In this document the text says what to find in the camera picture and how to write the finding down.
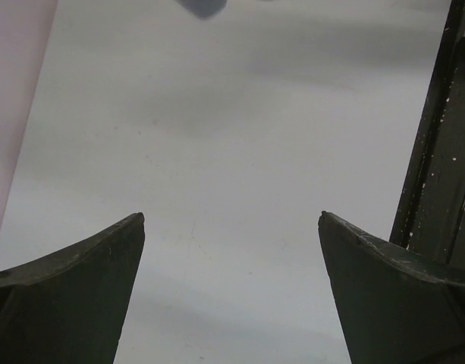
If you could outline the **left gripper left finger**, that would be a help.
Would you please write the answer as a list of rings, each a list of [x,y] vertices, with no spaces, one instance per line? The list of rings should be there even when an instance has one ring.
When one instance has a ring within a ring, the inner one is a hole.
[[[0,363],[112,363],[145,242],[135,213],[0,271]]]

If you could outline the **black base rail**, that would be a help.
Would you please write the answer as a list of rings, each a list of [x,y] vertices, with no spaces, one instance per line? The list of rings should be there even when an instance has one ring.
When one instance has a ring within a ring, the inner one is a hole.
[[[452,1],[389,240],[465,270],[465,1]]]

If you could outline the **grey mug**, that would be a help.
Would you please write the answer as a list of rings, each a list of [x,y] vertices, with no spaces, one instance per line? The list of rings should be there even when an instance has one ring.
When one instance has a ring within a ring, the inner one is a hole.
[[[176,0],[176,2],[194,17],[206,20],[219,14],[227,0]]]

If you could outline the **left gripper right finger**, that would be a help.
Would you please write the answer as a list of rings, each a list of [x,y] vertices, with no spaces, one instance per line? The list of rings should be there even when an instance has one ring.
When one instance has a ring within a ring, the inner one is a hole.
[[[330,212],[319,240],[353,363],[465,363],[465,270]]]

